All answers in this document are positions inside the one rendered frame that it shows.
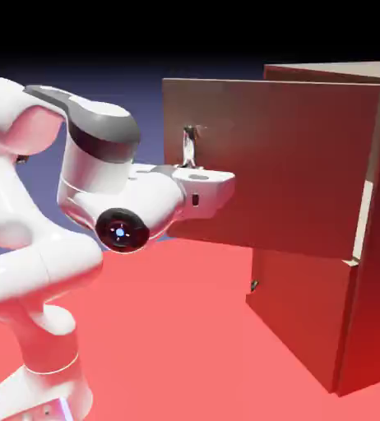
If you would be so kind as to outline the large brown cabinet door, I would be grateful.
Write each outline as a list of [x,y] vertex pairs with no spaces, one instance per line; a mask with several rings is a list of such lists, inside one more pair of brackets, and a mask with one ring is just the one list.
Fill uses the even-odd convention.
[[349,260],[364,238],[379,84],[166,79],[165,159],[199,132],[196,162],[236,177],[209,220],[169,234],[211,243]]

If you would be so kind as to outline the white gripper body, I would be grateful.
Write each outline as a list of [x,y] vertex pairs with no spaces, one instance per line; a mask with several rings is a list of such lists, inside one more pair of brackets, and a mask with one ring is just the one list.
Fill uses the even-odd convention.
[[234,193],[230,172],[176,168],[172,177],[184,190],[186,211],[217,211]]

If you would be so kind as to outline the curved silver door handle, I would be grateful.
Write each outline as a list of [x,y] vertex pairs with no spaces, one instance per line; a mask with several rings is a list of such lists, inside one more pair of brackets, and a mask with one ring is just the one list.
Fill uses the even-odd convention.
[[183,128],[183,163],[186,168],[196,168],[195,144],[197,139],[197,129],[193,125]]

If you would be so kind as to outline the small brown cabinet door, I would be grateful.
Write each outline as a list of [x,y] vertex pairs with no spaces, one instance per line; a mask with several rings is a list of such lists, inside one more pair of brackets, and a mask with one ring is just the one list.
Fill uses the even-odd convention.
[[248,306],[329,392],[337,388],[359,262],[253,251]]

